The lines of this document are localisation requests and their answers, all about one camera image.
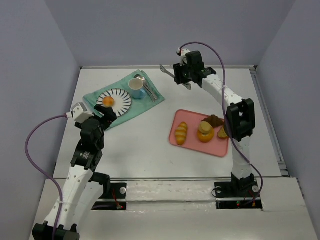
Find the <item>small round bread roll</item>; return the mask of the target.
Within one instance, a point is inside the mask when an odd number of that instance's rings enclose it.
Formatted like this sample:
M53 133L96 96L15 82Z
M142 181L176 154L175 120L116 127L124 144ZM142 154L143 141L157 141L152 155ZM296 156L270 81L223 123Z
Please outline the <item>small round bread roll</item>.
M114 106L115 100L111 96L106 96L102 99L102 104L107 108L111 108Z

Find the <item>silver metal tongs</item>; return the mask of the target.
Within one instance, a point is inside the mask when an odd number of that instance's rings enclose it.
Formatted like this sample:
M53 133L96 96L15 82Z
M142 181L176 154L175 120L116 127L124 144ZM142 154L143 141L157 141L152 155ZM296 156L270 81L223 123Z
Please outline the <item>silver metal tongs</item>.
M169 75L169 76L172 77L173 79L175 78L175 76L174 76L171 72L169 72L162 64L159 65L159 69L161 70L161 72ZM182 83L181 85L184 86L184 87L185 87L186 89L188 89L188 90L191 90L191 89L192 89L191 84L188 83L188 82L187 82L187 83Z

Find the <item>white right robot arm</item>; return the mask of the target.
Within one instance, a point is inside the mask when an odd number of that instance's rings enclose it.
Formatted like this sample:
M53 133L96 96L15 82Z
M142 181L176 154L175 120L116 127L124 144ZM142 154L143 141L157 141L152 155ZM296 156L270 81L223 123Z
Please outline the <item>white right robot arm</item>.
M260 188L255 181L250 158L250 138L256 127L255 104L234 93L220 79L212 67L206 67L199 51L180 49L180 62L173 65L174 81L178 85L197 84L221 106L224 131L232 143L232 171L230 181L214 184L213 195L224 198L258 198Z

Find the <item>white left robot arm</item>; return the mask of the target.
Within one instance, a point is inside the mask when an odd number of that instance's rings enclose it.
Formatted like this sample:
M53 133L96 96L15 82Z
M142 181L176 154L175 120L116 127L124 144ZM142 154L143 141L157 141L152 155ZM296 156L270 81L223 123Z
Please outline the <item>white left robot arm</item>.
M78 240L81 223L96 201L111 188L110 176L96 172L105 147L105 130L117 119L111 107L95 105L98 116L88 112L80 102L63 117L72 119L80 129L80 140L75 148L67 178L63 186L56 180L59 197L42 224L35 224L35 240Z

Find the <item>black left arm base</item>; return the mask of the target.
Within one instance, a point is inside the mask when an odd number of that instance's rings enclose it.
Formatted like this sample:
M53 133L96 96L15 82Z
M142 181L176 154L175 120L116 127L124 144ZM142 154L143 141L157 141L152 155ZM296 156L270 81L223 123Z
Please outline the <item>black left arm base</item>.
M127 209L127 183L112 182L92 207L94 211L125 211Z

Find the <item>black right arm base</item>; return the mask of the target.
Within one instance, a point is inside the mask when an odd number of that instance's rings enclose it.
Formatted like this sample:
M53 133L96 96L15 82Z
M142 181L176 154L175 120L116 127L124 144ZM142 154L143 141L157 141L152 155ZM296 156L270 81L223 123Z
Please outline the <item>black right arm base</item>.
M217 210L263 209L258 183L238 190L230 181L215 182L211 195Z

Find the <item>dark chocolate bread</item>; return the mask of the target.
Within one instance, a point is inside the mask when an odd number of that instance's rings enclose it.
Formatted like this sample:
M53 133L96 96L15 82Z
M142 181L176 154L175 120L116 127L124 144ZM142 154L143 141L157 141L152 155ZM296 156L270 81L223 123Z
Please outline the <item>dark chocolate bread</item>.
M221 127L225 123L223 119L219 118L216 115L210 115L210 116L204 118L202 120L202 122L208 122L212 126L213 129L217 128L217 127Z

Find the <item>striped croissant bread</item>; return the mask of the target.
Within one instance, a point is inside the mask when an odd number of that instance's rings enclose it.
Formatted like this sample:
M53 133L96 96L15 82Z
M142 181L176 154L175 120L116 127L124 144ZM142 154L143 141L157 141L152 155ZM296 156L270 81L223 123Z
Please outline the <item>striped croissant bread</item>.
M185 143L187 139L187 133L188 133L188 125L186 122L183 121L178 125L178 127L175 129L175 132L174 132L176 143L179 146L182 146Z

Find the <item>blue striped white plate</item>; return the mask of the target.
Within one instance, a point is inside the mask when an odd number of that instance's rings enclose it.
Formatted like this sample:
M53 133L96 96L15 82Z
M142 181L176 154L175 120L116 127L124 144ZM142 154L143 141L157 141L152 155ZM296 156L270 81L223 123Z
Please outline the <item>blue striped white plate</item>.
M111 107L117 117L126 114L132 105L130 94L120 88L112 88L100 94L96 101L97 105L104 108Z

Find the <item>teal cloth mat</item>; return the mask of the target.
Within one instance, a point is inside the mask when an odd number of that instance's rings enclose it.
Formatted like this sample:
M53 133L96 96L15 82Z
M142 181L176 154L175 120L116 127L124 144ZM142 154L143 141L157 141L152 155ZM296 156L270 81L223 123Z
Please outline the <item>teal cloth mat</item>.
M129 81L132 80L136 75L144 77L144 79L148 83L148 86L157 97L157 100L155 102L153 102L148 96L145 96L141 99L133 98L132 92L129 88ZM94 107L96 105L104 107L105 105L103 104L103 99L105 97L111 97L114 99L112 109L117 116L117 120L110 125L110 128L115 128L149 111L165 100L165 98L160 94L149 76L143 70L136 70L113 84L110 84L92 93L86 94L83 97L83 100L95 115L102 117L103 114L94 109Z

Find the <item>light blue mug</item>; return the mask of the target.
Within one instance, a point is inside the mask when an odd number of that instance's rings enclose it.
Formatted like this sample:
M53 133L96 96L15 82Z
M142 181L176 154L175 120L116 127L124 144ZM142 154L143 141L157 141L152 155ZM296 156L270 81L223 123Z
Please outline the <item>light blue mug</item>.
M144 90L144 83L140 78L133 78L128 82L128 87L130 88L130 95L136 100L143 99L146 96L146 91Z

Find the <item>silver fork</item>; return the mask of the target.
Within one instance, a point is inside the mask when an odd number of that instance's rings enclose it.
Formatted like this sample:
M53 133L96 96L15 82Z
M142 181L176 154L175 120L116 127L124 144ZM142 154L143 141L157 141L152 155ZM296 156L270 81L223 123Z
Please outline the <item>silver fork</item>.
M140 77L142 82L143 82L143 86L144 88L151 94L152 98L154 101L156 101L158 98L156 96L156 94L151 90L151 88L149 87L148 83L147 83L147 80L145 79L144 76L141 76Z

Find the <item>orange round bun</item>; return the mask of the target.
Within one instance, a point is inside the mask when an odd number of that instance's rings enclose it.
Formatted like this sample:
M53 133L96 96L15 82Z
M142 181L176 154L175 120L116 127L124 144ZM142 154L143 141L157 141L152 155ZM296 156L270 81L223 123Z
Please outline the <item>orange round bun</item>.
M202 143L208 143L214 138L214 131L209 132L208 134L204 134L200 131L197 131L197 138Z

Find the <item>toasted baguette slice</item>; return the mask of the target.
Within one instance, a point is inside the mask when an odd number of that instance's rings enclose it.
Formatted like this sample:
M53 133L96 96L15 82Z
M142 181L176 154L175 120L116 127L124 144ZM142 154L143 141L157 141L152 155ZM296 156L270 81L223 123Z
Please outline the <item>toasted baguette slice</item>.
M224 127L224 126L222 126L222 127L220 128L220 130L218 131L217 137L218 137L219 139L227 139L227 138L229 137L228 134L227 134L227 132L225 131L225 127Z

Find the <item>pink plastic tray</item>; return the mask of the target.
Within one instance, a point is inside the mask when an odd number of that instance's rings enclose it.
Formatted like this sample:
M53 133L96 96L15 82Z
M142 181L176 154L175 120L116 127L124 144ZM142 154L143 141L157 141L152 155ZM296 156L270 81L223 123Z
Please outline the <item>pink plastic tray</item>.
M194 111L185 109L177 110L168 137L170 144L216 157L225 157L229 149L229 139L221 139L218 137L218 131L221 126L214 128L214 137L208 143L203 143L198 139L198 125L201 120L207 117L208 115L206 114ZM183 145L178 145L175 137L175 130L181 122L185 122L187 124L188 130L185 143Z

